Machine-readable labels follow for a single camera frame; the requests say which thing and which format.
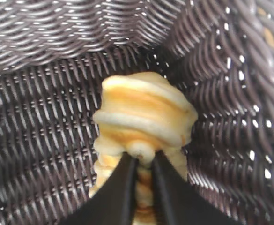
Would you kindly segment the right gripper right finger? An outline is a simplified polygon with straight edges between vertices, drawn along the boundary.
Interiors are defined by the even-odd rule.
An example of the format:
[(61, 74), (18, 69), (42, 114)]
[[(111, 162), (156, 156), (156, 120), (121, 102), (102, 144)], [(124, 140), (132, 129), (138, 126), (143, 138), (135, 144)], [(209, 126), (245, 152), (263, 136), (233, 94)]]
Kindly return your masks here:
[(158, 225), (239, 225), (186, 183), (158, 151), (152, 161), (154, 214)]

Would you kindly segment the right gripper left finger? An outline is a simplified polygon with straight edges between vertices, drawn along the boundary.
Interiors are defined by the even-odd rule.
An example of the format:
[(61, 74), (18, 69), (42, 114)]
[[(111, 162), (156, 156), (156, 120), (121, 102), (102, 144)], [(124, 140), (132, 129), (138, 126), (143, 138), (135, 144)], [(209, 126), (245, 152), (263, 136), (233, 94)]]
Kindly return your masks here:
[(123, 154), (98, 192), (61, 225), (130, 225), (135, 209), (137, 159)]

